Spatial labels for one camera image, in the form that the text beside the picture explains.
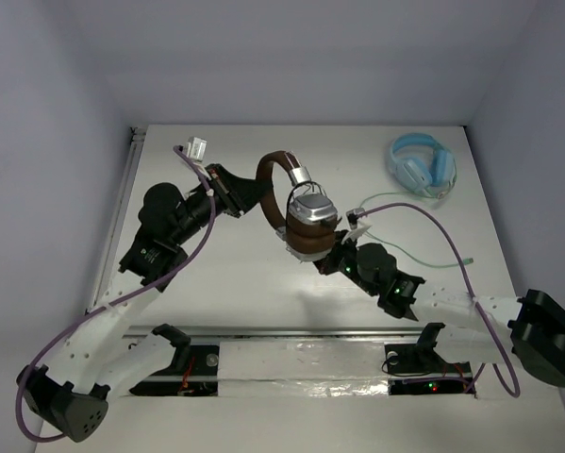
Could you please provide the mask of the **brown silver headphones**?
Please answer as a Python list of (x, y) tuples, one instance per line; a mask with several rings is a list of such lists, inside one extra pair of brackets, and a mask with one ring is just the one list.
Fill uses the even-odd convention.
[[(276, 165), (286, 172), (291, 182), (285, 211), (278, 207), (274, 193)], [(267, 186), (259, 204), (265, 219), (286, 244), (289, 253), (303, 262), (321, 260), (330, 253), (340, 222), (337, 208), (293, 153), (280, 150), (263, 156), (256, 170), (256, 181)]]

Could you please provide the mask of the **light blue headphones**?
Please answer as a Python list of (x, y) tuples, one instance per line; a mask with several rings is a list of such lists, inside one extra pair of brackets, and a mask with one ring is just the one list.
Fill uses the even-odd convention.
[[(429, 149), (432, 160), (425, 163), (417, 156), (401, 156), (402, 152), (415, 147)], [(403, 188), (425, 198), (441, 200), (457, 182), (453, 152), (425, 133), (412, 132), (395, 139), (389, 149), (388, 167)]]

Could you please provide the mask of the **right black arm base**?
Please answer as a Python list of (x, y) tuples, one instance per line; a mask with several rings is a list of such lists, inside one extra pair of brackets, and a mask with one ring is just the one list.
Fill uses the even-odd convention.
[(381, 370), (395, 378), (420, 378), (442, 374), (447, 369), (447, 363), (435, 351), (435, 347), (444, 328), (444, 323), (429, 323), (415, 343), (387, 345)]

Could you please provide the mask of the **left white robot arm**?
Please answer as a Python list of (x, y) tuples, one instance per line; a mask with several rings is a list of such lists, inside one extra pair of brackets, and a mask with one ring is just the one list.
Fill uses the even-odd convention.
[(199, 184), (183, 194), (161, 182), (144, 195), (140, 227), (94, 309), (64, 329), (17, 377), (16, 406), (27, 406), (58, 430), (56, 439), (85, 441), (109, 404), (162, 370), (191, 368), (190, 337), (169, 324), (154, 327), (123, 356), (109, 355), (137, 318), (202, 251), (224, 213), (239, 218), (273, 190), (272, 176), (228, 172), (220, 164), (191, 169)]

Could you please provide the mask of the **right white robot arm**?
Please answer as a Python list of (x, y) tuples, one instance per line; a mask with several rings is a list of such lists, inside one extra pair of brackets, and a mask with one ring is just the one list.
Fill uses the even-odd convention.
[(565, 388), (565, 310), (543, 291), (471, 297), (400, 271), (379, 243), (352, 240), (336, 240), (315, 267), (344, 275), (386, 314), (423, 325), (415, 357), (425, 370), (446, 362), (503, 364)]

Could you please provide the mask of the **aluminium rail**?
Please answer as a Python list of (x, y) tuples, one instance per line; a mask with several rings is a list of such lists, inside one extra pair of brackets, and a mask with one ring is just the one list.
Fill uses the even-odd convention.
[[(96, 293), (104, 293), (132, 243), (147, 190), (159, 182), (184, 192), (196, 186), (196, 176), (174, 152), (189, 138), (206, 141), (206, 162), (220, 163), (242, 177), (254, 175), (263, 155), (290, 151), (337, 208), (347, 211), (390, 182), (384, 151), (402, 133), (398, 126), (150, 125), (135, 130)], [(298, 261), (260, 209), (238, 219), (221, 215), (207, 243), (192, 239), (185, 248), (193, 262), (143, 311), (132, 333), (163, 323), (193, 336), (365, 336), (418, 328), (388, 316), (346, 277), (323, 277), (312, 264)]]

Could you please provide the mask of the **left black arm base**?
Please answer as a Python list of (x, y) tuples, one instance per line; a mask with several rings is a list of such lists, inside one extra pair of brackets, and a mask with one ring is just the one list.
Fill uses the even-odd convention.
[(135, 383), (165, 372), (173, 374), (185, 369), (190, 356), (191, 337), (169, 324), (155, 327), (143, 340), (131, 348), (134, 357)]

